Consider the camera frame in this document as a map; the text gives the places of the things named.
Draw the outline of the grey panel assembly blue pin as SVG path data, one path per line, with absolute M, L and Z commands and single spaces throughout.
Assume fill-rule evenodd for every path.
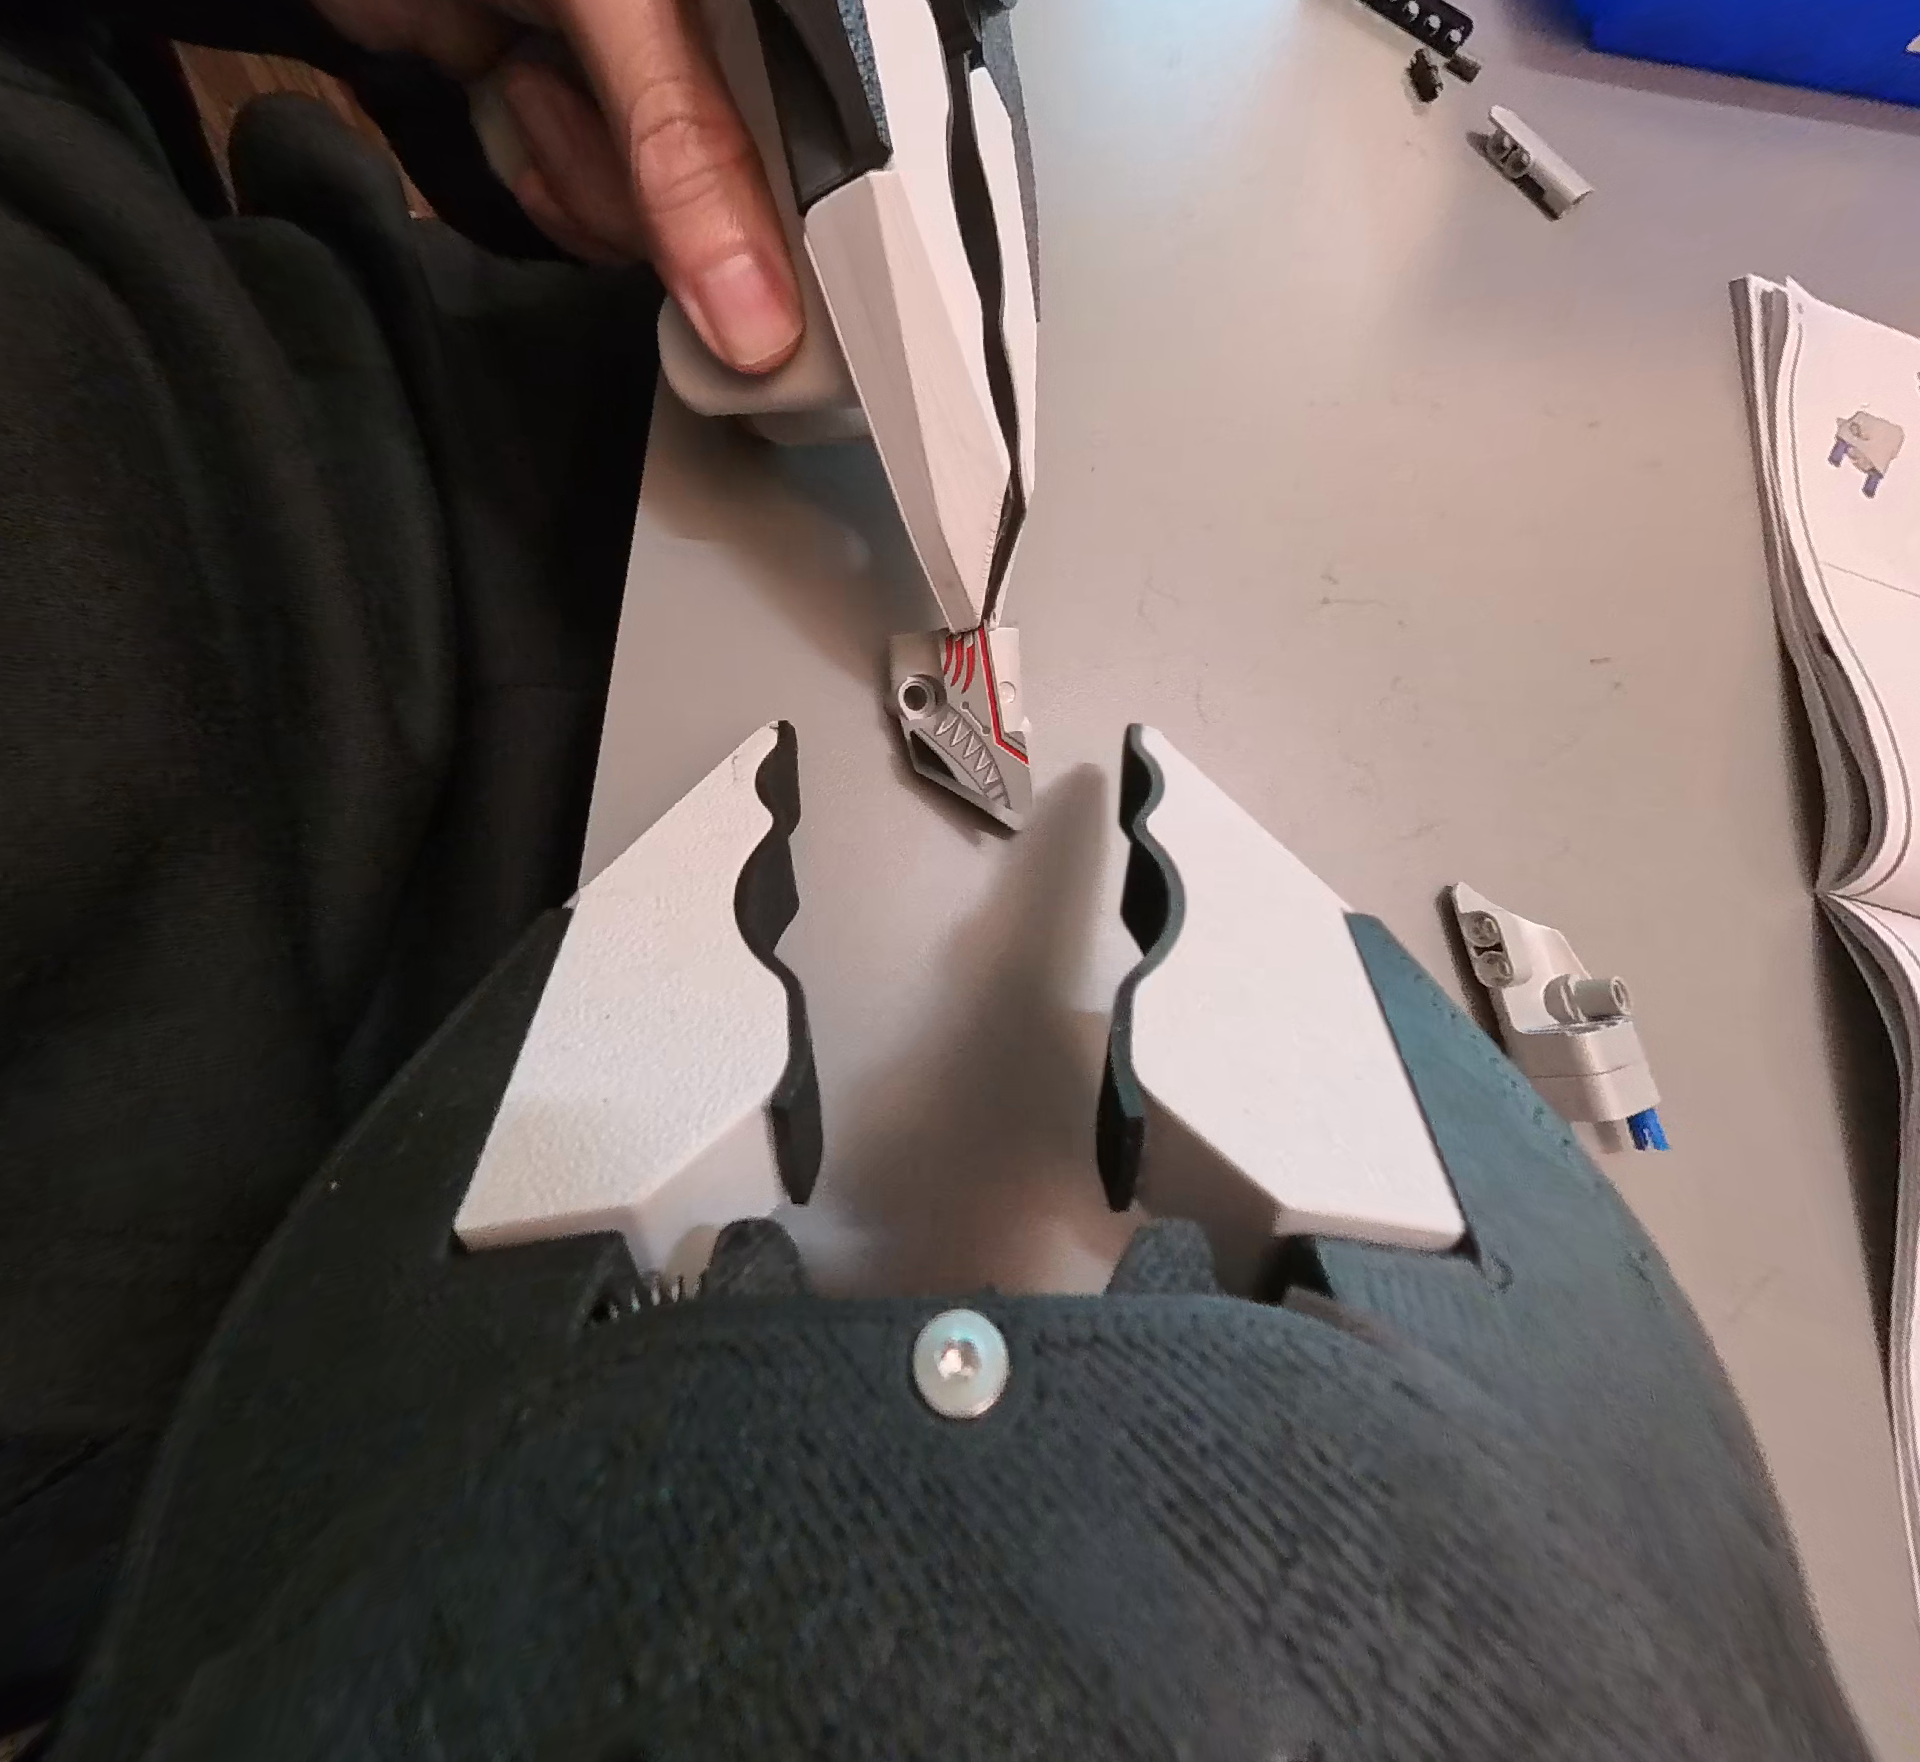
M 1473 885 L 1451 885 L 1446 899 L 1502 1051 L 1535 1093 L 1599 1149 L 1668 1151 L 1626 982 L 1598 977 L 1566 933 Z

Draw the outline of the person's black hoodie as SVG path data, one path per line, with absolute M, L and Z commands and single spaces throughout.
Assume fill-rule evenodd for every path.
M 1 1684 L 230 1294 L 584 850 L 660 285 L 307 0 L 5 0 Z

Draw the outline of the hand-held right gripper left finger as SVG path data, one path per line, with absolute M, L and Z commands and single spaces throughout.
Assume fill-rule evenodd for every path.
M 796 730 L 767 724 L 577 893 L 456 1216 L 468 1252 L 711 1254 L 810 1197 L 821 1084 L 778 955 L 798 819 Z

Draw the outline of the grey shark print panel brick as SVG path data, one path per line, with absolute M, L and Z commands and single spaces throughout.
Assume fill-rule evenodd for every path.
M 999 827 L 1021 830 L 1035 803 L 1021 633 L 902 633 L 889 645 L 889 695 L 915 772 Z

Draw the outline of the grey curved panel brick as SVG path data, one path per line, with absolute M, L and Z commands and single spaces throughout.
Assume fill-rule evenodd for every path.
M 1476 153 L 1535 207 L 1561 220 L 1592 193 L 1592 184 L 1515 112 L 1492 105 L 1487 128 L 1470 140 Z

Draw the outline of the grey desk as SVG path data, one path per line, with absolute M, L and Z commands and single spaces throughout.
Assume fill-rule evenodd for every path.
M 1021 0 L 1041 452 L 1010 614 L 1037 810 L 914 776 L 880 699 L 919 584 L 858 452 L 660 398 L 589 868 L 796 726 L 828 1148 L 795 1216 L 851 1294 L 1098 1285 L 1124 730 L 1158 726 L 1469 1011 L 1464 881 L 1622 977 L 1668 1153 L 1602 1153 L 1712 1333 L 1880 1759 L 1916 1759 L 1889 1440 L 1898 1080 L 1811 904 L 1730 282 L 1916 331 L 1916 114 L 1580 47 L 1456 0 L 1419 105 L 1351 0 Z M 1593 193 L 1476 153 L 1502 105 Z

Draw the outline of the brick instruction booklet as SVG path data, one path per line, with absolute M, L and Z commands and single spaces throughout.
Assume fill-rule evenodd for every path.
M 1917 345 L 1794 282 L 1730 286 L 1775 618 L 1820 771 L 1814 893 L 1859 963 L 1916 1149 Z

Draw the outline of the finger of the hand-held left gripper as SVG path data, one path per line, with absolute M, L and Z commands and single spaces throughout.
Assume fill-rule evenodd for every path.
M 997 624 L 1021 546 L 1009 484 L 991 601 L 971 601 L 960 562 L 963 482 L 977 452 L 963 367 L 960 120 L 968 66 L 997 79 L 1016 128 L 1026 222 L 1026 114 L 1015 0 L 860 0 L 886 155 L 806 202 L 806 254 L 845 353 L 865 426 L 947 629 Z
M 960 562 L 971 601 L 991 601 L 1009 484 L 1016 518 L 1037 491 L 1039 319 L 1026 244 L 1016 128 L 981 63 L 968 66 L 960 120 L 963 367 L 972 384 L 979 448 L 963 482 Z

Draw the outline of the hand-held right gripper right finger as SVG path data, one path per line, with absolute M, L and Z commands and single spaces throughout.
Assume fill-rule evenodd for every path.
M 1147 724 L 1120 825 L 1140 958 L 1095 1110 L 1110 1208 L 1193 1223 L 1216 1254 L 1454 1252 L 1466 1223 L 1343 897 Z

